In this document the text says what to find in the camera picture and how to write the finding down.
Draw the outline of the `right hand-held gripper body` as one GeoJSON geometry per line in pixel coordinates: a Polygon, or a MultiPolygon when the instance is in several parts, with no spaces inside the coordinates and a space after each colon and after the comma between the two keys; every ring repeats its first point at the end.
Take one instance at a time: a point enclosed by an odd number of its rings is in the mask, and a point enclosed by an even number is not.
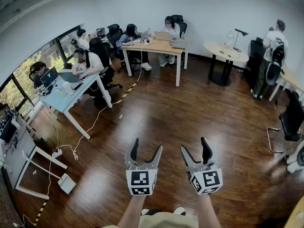
{"type": "Polygon", "coordinates": [[[223,186],[222,169],[216,163],[186,166],[188,179],[198,195],[216,192],[223,186]]]}

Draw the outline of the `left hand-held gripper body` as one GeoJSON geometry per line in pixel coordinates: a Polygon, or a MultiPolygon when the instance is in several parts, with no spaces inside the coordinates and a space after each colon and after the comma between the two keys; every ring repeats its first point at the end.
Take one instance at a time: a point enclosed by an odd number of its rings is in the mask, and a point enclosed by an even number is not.
{"type": "Polygon", "coordinates": [[[152,195],[156,181],[158,168],[148,169],[147,167],[132,166],[126,170],[127,186],[132,196],[152,195]]]}

